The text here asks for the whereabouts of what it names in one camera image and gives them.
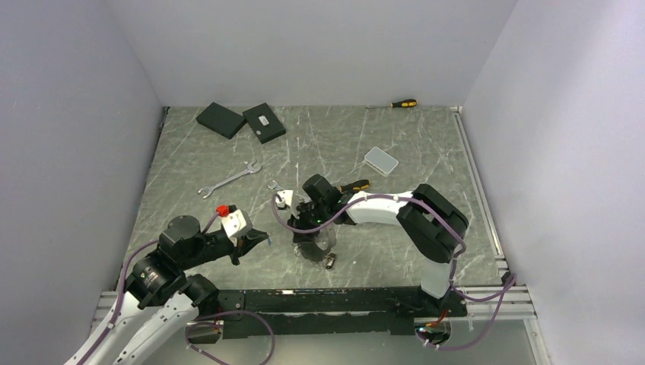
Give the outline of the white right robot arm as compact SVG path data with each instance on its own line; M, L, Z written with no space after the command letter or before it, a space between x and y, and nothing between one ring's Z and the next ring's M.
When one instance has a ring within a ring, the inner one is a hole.
M280 190L273 197L273 209L289 211L283 226L292 232L300 254L313 262L330 254L335 241L327 228L332 224L401 227L424 257L420 308L429 316L440 314L449 303L456 257L465 250L468 218L428 184L385 194L368 192L369 185L360 180L334 186L316 174L303 184L306 199L293 190Z

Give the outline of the metal arc keyring plate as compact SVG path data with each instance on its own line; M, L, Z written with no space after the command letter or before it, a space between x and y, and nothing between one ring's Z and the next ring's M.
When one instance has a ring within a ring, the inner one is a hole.
M293 236L293 243L300 257L315 263L324 261L336 242L335 231L331 227L315 233L294 233Z

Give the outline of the black key fob with keys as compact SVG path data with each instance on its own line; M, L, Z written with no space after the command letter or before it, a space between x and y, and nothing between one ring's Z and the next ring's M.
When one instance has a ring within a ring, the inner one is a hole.
M326 270L332 270L336 261L336 254L329 253L325 257L324 267Z

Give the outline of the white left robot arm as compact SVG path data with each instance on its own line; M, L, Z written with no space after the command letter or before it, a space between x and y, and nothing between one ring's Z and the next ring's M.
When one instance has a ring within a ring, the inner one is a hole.
M173 218L153 250L133 262L127 259L117 284L116 300L69 364L142 364L172 335L191 321L209 319L221 311L222 296L203 275L186 271L228 257L240 257L268 240L253 228L245 211L221 218L209 232L190 215Z

